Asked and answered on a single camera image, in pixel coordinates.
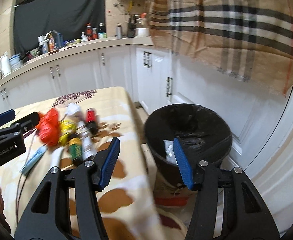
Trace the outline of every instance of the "plaid curtain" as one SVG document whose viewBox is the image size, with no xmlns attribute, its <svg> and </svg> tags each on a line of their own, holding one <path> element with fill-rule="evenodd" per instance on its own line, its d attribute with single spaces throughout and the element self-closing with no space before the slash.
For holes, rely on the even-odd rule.
<svg viewBox="0 0 293 240">
<path fill-rule="evenodd" d="M 155 46 L 286 95 L 293 85 L 293 0 L 154 0 Z"/>
</svg>

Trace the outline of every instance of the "floral tablecloth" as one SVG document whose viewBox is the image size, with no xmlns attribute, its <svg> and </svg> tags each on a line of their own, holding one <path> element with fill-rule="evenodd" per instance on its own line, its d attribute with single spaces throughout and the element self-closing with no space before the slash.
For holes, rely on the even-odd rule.
<svg viewBox="0 0 293 240">
<path fill-rule="evenodd" d="M 100 212 L 109 238 L 111 240 L 164 239 L 166 233 L 161 222 L 163 215 L 159 216 L 153 203 L 145 160 L 134 121 L 135 108 L 123 88 L 113 87 L 74 93 L 34 103 L 16 109 L 15 120 L 34 111 L 46 113 L 52 106 L 59 111 L 61 120 L 65 115 L 66 106 L 71 102 L 77 103 L 83 112 L 88 108 L 96 109 L 100 121 L 100 131 L 94 138 L 97 149 L 107 148 L 113 136 L 118 136 L 120 139 L 121 151 L 110 184 L 103 192 L 97 193 Z M 42 145 L 34 134 L 35 130 L 24 135 L 26 153 L 0 167 L 0 186 L 5 203 L 4 214 L 11 227 L 12 235 L 16 229 L 15 201 L 19 171 L 24 165 L 28 150 L 32 156 Z M 55 148 L 50 148 L 43 155 L 27 178 L 19 203 L 19 218 L 47 174 L 53 150 Z M 60 168 L 74 168 L 66 150 L 62 154 Z M 70 189 L 70 215 L 72 233 L 79 236 L 74 189 Z M 180 239 L 184 239 L 185 232 L 182 234 L 178 228 L 175 225 L 172 230 L 176 230 Z"/>
</svg>

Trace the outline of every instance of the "metal water bottle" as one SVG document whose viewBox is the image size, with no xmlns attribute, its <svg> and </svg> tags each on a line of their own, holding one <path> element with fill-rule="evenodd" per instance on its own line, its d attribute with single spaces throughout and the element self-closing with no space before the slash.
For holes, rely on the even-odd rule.
<svg viewBox="0 0 293 240">
<path fill-rule="evenodd" d="M 117 25 L 116 25 L 116 37 L 118 39 L 123 38 L 123 36 L 122 36 L 122 25 L 120 23 L 117 23 Z"/>
</svg>

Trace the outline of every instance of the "cabinet handle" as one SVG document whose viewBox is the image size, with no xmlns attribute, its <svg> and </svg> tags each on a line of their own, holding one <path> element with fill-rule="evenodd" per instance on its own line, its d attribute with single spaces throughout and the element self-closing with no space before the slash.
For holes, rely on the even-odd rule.
<svg viewBox="0 0 293 240">
<path fill-rule="evenodd" d="M 0 95 L 1 95 L 2 99 L 5 100 L 2 90 L 0 91 Z"/>
<path fill-rule="evenodd" d="M 146 51 L 143 52 L 143 66 L 146 66 Z"/>
<path fill-rule="evenodd" d="M 51 73 L 51 77 L 52 77 L 52 79 L 54 79 L 54 75 L 53 75 L 53 67 L 50 67 L 50 73 Z"/>
<path fill-rule="evenodd" d="M 56 72 L 57 72 L 57 75 L 60 77 L 61 73 L 60 73 L 59 64 L 56 65 Z"/>
<path fill-rule="evenodd" d="M 166 97 L 168 98 L 172 93 L 170 93 L 170 88 L 171 88 L 171 80 L 173 78 L 167 77 L 167 92 L 166 92 Z"/>
<path fill-rule="evenodd" d="M 148 52 L 147 55 L 148 55 L 147 68 L 150 68 L 150 67 L 152 67 L 152 53 Z"/>
<path fill-rule="evenodd" d="M 6 88 L 3 89 L 3 91 L 4 91 L 4 94 L 5 94 L 5 97 L 8 98 L 8 95 L 6 94 Z"/>
<path fill-rule="evenodd" d="M 105 66 L 104 53 L 101 53 L 101 60 L 102 60 L 102 65 Z"/>
</svg>

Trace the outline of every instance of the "black trash bag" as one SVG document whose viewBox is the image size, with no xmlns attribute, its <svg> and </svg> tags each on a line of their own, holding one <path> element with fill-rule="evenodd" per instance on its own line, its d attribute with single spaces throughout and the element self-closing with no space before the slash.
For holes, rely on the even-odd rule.
<svg viewBox="0 0 293 240">
<path fill-rule="evenodd" d="M 181 184 L 178 166 L 166 160 L 163 140 L 179 136 L 188 156 L 220 167 L 232 146 L 226 122 L 214 111 L 191 104 L 174 104 L 154 111 L 145 122 L 145 137 L 164 178 L 173 186 Z"/>
</svg>

